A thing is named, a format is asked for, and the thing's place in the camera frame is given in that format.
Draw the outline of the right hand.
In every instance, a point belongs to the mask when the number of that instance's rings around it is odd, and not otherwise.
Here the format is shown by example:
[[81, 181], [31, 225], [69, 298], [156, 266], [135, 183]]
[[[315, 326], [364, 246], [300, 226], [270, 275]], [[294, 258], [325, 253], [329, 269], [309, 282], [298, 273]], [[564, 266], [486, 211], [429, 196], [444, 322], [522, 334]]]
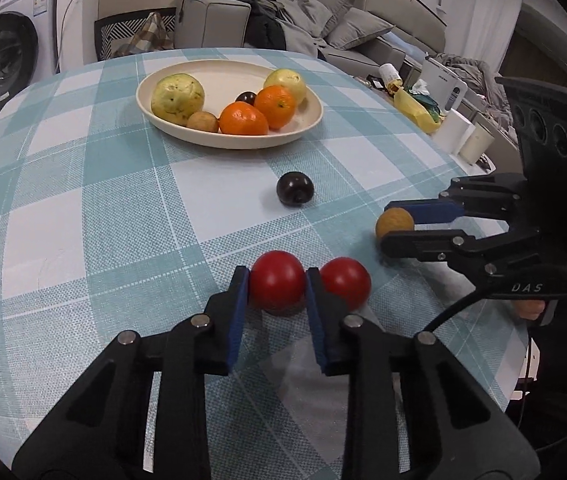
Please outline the right hand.
[[526, 321], [537, 320], [546, 310], [544, 300], [512, 300], [511, 303], [517, 315]]

